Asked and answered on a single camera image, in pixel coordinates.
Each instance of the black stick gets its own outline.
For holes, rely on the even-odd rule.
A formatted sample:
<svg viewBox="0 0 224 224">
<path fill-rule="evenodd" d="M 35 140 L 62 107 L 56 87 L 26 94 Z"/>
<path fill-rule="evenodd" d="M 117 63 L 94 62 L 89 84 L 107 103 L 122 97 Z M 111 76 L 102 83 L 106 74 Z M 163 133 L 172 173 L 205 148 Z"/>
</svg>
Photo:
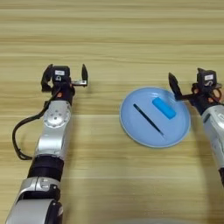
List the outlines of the black stick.
<svg viewBox="0 0 224 224">
<path fill-rule="evenodd" d="M 149 122 L 149 124 L 155 130 L 157 130 L 157 132 L 159 132 L 162 136 L 164 135 L 164 133 L 159 129 L 159 127 L 135 103 L 133 104 L 133 106 Z"/>
</svg>

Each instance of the blue block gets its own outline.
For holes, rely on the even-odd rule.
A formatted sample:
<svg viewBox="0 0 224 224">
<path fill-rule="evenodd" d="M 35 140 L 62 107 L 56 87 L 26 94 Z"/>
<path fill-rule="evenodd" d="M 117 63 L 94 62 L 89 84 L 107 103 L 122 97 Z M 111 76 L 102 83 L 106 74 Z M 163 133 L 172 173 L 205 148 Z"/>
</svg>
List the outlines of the blue block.
<svg viewBox="0 0 224 224">
<path fill-rule="evenodd" d="M 172 119 L 177 114 L 171 106 L 169 106 L 165 101 L 161 100 L 159 97 L 155 98 L 152 103 L 169 119 Z"/>
</svg>

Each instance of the wooden table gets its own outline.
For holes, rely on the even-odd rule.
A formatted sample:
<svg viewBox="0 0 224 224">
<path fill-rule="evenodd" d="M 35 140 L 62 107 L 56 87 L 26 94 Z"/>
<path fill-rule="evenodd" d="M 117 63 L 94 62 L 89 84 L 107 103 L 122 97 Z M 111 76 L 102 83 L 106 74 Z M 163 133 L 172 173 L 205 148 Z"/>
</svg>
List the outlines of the wooden table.
<svg viewBox="0 0 224 224">
<path fill-rule="evenodd" d="M 74 79 L 85 63 L 90 79 L 73 101 L 61 187 L 64 223 L 223 223 L 223 188 L 194 108 L 188 105 L 189 135 L 165 150 L 135 143 L 118 115 L 133 89 L 169 89 L 168 72 L 178 76 L 185 93 L 197 67 L 215 70 L 224 83 L 222 0 L 2 1 L 0 31 L 1 223 L 31 165 L 16 157 L 11 132 L 49 98 L 39 83 L 51 63 L 70 66 Z M 37 121 L 19 131 L 26 153 L 34 152 L 41 130 Z"/>
</svg>

